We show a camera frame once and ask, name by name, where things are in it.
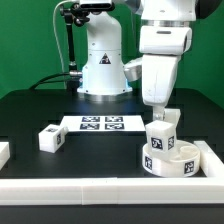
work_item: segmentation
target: white block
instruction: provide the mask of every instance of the white block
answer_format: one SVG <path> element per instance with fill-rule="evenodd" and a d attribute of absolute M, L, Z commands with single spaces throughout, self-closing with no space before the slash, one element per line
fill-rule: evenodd
<path fill-rule="evenodd" d="M 178 121 L 180 119 L 180 109 L 169 109 L 165 108 L 165 122 L 169 122 L 175 125 L 175 128 L 177 127 Z"/>
<path fill-rule="evenodd" d="M 55 153 L 65 142 L 66 133 L 64 127 L 50 124 L 39 133 L 40 150 Z"/>
<path fill-rule="evenodd" d="M 201 151 L 200 166 L 207 177 L 224 177 L 224 164 L 213 150 L 204 141 L 195 141 L 194 144 Z"/>
<path fill-rule="evenodd" d="M 9 143 L 0 142 L 0 169 L 6 164 L 10 158 Z"/>
<path fill-rule="evenodd" d="M 83 179 L 82 204 L 117 204 L 117 178 Z"/>
<path fill-rule="evenodd" d="M 178 154 L 175 125 L 164 121 L 153 121 L 146 127 L 147 141 L 152 156 L 169 161 Z"/>

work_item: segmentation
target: black cable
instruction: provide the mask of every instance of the black cable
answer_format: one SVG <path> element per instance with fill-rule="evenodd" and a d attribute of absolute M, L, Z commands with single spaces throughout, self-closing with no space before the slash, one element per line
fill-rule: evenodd
<path fill-rule="evenodd" d="M 61 77 L 61 76 L 68 76 L 69 73 L 59 73 L 59 74 L 54 74 L 54 75 L 50 75 L 50 76 L 47 76 L 41 80 L 39 80 L 37 83 L 35 83 L 34 85 L 32 85 L 29 90 L 35 90 L 37 86 L 43 84 L 46 80 L 49 80 L 49 79 L 53 79 L 53 78 L 57 78 L 57 77 Z"/>
<path fill-rule="evenodd" d="M 71 79 L 67 79 L 67 80 L 55 80 L 55 81 L 46 81 L 46 82 L 40 82 L 39 85 L 42 84 L 48 84 L 48 83 L 55 83 L 55 82 L 65 82 L 65 81 L 69 81 Z"/>

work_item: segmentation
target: printed sticker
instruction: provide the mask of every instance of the printed sticker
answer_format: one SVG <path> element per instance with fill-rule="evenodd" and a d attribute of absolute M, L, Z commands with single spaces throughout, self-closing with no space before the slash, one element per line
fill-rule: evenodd
<path fill-rule="evenodd" d="M 80 130 L 99 130 L 100 124 L 81 124 Z"/>
<path fill-rule="evenodd" d="M 145 167 L 152 170 L 152 159 L 147 156 L 145 157 Z"/>
<path fill-rule="evenodd" d="M 194 161 L 185 163 L 184 174 L 192 173 L 194 171 Z"/>
<path fill-rule="evenodd" d="M 174 136 L 168 139 L 168 150 L 174 147 Z"/>
<path fill-rule="evenodd" d="M 100 117 L 82 117 L 82 122 L 100 122 Z"/>
<path fill-rule="evenodd" d="M 56 132 L 57 130 L 58 130 L 58 129 L 55 129 L 55 128 L 49 128 L 49 129 L 47 129 L 46 131 L 47 131 L 47 132 L 52 132 L 52 133 L 53 133 L 53 132 Z"/>
<path fill-rule="evenodd" d="M 105 117 L 105 122 L 123 122 L 123 117 Z"/>
<path fill-rule="evenodd" d="M 151 138 L 152 148 L 163 150 L 163 143 L 161 139 Z"/>
<path fill-rule="evenodd" d="M 124 130 L 124 124 L 123 123 L 108 123 L 105 124 L 105 130 Z"/>

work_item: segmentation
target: robot logo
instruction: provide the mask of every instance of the robot logo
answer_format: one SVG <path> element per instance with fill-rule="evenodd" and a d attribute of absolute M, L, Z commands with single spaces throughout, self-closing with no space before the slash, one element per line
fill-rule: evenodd
<path fill-rule="evenodd" d="M 111 64 L 107 54 L 105 53 L 104 56 L 102 57 L 100 64 L 108 65 Z"/>

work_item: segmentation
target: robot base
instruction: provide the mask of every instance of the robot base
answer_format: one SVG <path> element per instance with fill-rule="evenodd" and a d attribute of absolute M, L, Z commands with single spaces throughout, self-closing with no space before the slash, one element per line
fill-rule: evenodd
<path fill-rule="evenodd" d="M 82 92 L 78 92 L 78 95 L 81 99 L 86 99 L 86 100 L 94 101 L 94 102 L 114 102 L 114 101 L 121 101 L 121 100 L 128 99 L 133 94 L 130 88 L 130 91 L 126 91 L 124 93 L 116 94 L 116 95 L 97 95 L 97 94 L 89 94 L 89 93 L 82 93 Z"/>

